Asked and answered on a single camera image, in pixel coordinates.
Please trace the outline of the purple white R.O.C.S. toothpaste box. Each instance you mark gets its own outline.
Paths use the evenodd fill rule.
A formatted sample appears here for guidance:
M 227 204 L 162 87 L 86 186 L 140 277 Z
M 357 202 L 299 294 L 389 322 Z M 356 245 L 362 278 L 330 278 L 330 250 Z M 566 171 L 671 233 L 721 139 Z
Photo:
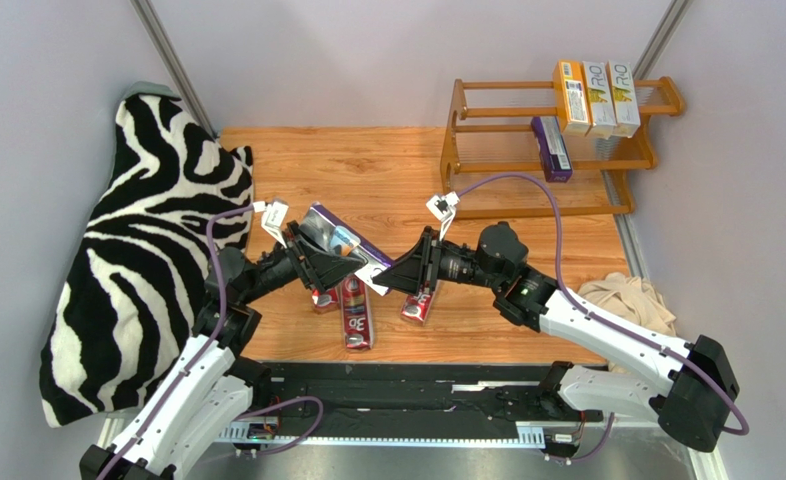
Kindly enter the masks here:
M 330 253 L 364 260 L 365 264 L 355 275 L 377 294 L 389 293 L 390 289 L 376 284 L 373 277 L 388 269 L 393 260 L 321 203 L 314 202 L 309 207 L 300 229 Z

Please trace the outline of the orange white R.O.C.S. toothpaste box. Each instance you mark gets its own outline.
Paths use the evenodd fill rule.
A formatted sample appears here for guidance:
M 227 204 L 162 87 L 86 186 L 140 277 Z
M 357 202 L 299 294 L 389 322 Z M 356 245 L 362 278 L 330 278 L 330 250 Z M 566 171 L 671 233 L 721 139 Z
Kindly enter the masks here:
M 609 61 L 608 78 L 616 118 L 615 136 L 631 138 L 641 125 L 632 68 L 628 63 Z

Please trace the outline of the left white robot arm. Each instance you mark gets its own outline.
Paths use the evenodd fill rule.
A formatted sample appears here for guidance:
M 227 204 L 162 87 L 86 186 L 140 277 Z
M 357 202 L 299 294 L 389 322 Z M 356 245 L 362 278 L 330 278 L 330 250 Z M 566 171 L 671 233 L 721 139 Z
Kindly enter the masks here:
M 212 255 L 199 312 L 168 378 L 107 448 L 80 460 L 84 479 L 185 479 L 234 420 L 270 384 L 270 370 L 242 357 L 262 318 L 252 301 L 299 280 L 329 290 L 368 263 L 349 227 L 291 222 L 272 251 L 252 262 L 234 247 Z

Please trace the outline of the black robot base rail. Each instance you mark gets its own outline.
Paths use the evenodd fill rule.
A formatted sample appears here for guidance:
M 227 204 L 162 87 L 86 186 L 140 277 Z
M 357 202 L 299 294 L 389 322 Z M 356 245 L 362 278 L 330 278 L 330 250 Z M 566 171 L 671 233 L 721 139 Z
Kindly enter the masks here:
M 580 413 L 540 387 L 546 365 L 272 362 L 250 408 L 295 405 L 248 419 L 238 439 L 308 443 L 539 448 L 578 440 L 600 413 Z

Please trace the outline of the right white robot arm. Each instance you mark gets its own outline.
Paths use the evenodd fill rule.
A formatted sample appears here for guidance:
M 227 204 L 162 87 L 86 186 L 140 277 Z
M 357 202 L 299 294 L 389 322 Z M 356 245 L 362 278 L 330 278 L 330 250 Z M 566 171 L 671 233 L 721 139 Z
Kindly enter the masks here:
M 527 247 L 506 222 L 483 229 L 473 248 L 443 240 L 427 227 L 373 281 L 406 294 L 432 291 L 438 282 L 487 288 L 494 308 L 510 323 L 568 340 L 625 368 L 620 374 L 560 364 L 547 386 L 574 410 L 656 422 L 672 439 L 700 452 L 714 450 L 723 433 L 750 431 L 736 405 L 739 385 L 718 341 L 657 333 L 584 300 L 530 266 Z

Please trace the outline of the silver yellow R.O.C.S. toothpaste box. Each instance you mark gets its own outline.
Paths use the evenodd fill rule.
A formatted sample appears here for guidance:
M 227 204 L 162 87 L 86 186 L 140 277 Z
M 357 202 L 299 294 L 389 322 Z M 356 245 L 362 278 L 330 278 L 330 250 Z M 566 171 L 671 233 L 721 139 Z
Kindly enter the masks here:
M 582 68 L 591 121 L 588 134 L 609 138 L 617 127 L 617 121 L 606 65 L 603 62 L 583 61 Z

